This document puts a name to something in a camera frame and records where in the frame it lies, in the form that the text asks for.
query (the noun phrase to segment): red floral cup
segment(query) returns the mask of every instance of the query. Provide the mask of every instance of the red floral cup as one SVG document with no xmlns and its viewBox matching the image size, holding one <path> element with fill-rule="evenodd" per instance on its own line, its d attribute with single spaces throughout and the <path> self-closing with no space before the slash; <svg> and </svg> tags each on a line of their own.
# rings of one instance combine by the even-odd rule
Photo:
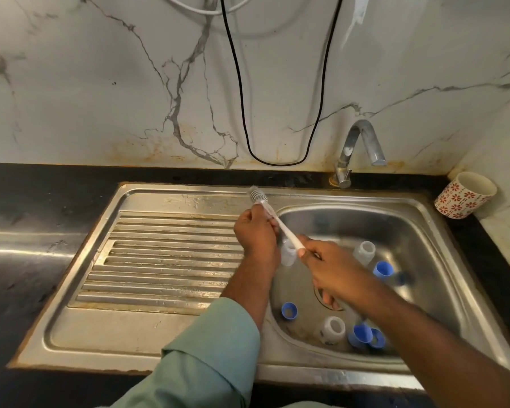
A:
<svg viewBox="0 0 510 408">
<path fill-rule="evenodd" d="M 463 219 L 495 196 L 497 188 L 487 177 L 461 172 L 435 200 L 436 209 L 452 219 Z"/>
</svg>

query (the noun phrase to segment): wall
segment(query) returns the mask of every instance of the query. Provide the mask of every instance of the wall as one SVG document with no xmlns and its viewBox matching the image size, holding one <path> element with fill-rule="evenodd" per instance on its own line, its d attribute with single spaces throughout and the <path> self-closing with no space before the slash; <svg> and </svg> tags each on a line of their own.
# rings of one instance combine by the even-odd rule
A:
<svg viewBox="0 0 510 408">
<path fill-rule="evenodd" d="M 499 188 L 496 197 L 476 213 L 510 263 L 510 105 L 487 127 L 483 138 L 450 173 L 471 170 L 489 177 Z"/>
<path fill-rule="evenodd" d="M 369 0 L 364 19 L 362 1 L 344 0 L 323 118 L 295 168 L 331 170 L 364 117 L 390 163 L 358 149 L 355 169 L 449 172 L 510 102 L 510 0 Z M 335 3 L 253 0 L 231 16 L 260 158 L 306 147 Z M 166 0 L 0 0 L 4 161 L 265 168 L 246 151 L 222 18 Z"/>
</svg>

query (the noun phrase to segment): black cable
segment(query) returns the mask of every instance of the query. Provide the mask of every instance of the black cable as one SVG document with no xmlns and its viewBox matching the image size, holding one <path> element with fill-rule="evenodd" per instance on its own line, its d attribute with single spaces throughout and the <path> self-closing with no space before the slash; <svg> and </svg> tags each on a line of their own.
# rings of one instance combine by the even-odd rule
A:
<svg viewBox="0 0 510 408">
<path fill-rule="evenodd" d="M 319 101 L 318 116 L 315 119 L 314 128 L 312 130 L 312 134 L 310 135 L 310 139 L 308 140 L 308 147 L 306 148 L 306 154 L 304 155 L 304 157 L 301 160 L 299 160 L 297 162 L 286 163 L 286 164 L 277 164 L 277 163 L 269 163 L 267 161 L 259 159 L 257 156 L 255 156 L 255 154 L 251 150 L 250 138 L 247 135 L 246 115 L 245 115 L 245 111 L 244 111 L 244 91 L 242 89 L 242 77 L 240 75 L 240 66 L 238 65 L 238 58 L 236 57 L 236 50 L 234 49 L 234 43 L 232 42 L 231 29 L 228 27 L 227 12 L 225 11 L 226 9 L 224 6 L 224 0 L 221 0 L 221 11 L 223 12 L 224 27 L 227 31 L 228 42 L 231 45 L 232 57 L 234 58 L 234 65 L 236 66 L 236 74 L 238 75 L 238 87 L 240 88 L 240 105 L 242 108 L 242 125 L 244 126 L 244 133 L 246 134 L 247 149 L 249 150 L 250 155 L 256 161 L 261 162 L 267 166 L 296 166 L 296 165 L 299 165 L 302 162 L 304 162 L 306 160 L 306 158 L 308 157 L 308 153 L 310 151 L 310 145 L 312 144 L 312 139 L 314 138 L 314 133 L 318 127 L 319 118 L 321 117 L 321 111 L 323 110 L 323 97 L 324 97 L 324 93 L 325 93 L 325 74 L 327 72 L 328 52 L 331 48 L 331 41 L 332 41 L 332 36 L 334 34 L 334 27 L 336 27 L 336 21 L 338 20 L 338 13 L 340 13 L 341 6 L 342 6 L 342 0 L 338 0 L 338 2 L 336 4 L 336 9 L 334 10 L 334 16 L 332 18 L 331 31 L 329 32 L 329 35 L 328 35 L 327 48 L 325 49 L 325 58 L 323 59 L 323 72 L 321 74 L 321 98 Z"/>
</svg>

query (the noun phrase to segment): human hand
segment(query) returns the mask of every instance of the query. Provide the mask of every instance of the human hand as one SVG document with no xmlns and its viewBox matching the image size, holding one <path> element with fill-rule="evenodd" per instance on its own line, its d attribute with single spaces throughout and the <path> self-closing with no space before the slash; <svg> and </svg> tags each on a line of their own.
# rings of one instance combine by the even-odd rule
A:
<svg viewBox="0 0 510 408">
<path fill-rule="evenodd" d="M 323 302 L 333 309 L 340 308 L 334 298 L 354 305 L 365 289 L 370 289 L 374 282 L 377 282 L 353 254 L 335 242 L 313 240 L 304 235 L 297 236 L 306 247 L 305 250 L 298 251 L 298 256 L 310 269 L 314 286 L 323 289 Z"/>
<path fill-rule="evenodd" d="M 262 205 L 255 204 L 243 212 L 234 224 L 234 233 L 244 255 L 262 262 L 276 271 L 281 255 L 276 242 L 279 227 L 275 219 L 267 219 Z"/>
</svg>

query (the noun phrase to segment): faucet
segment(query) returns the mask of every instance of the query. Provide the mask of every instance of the faucet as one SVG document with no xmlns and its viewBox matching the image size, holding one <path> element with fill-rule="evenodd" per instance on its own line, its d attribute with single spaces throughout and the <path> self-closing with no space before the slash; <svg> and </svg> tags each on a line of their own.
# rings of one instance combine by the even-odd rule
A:
<svg viewBox="0 0 510 408">
<path fill-rule="evenodd" d="M 348 165 L 350 164 L 351 154 L 354 152 L 355 143 L 357 142 L 359 134 L 363 137 L 364 147 L 370 157 L 371 164 L 373 166 L 387 166 L 386 158 L 383 155 L 380 142 L 378 142 L 372 123 L 368 120 L 357 120 L 347 133 L 344 148 L 334 165 L 334 180 L 332 180 L 332 184 L 338 185 L 341 189 L 346 189 L 351 186 L 351 169 L 348 169 Z"/>
</svg>

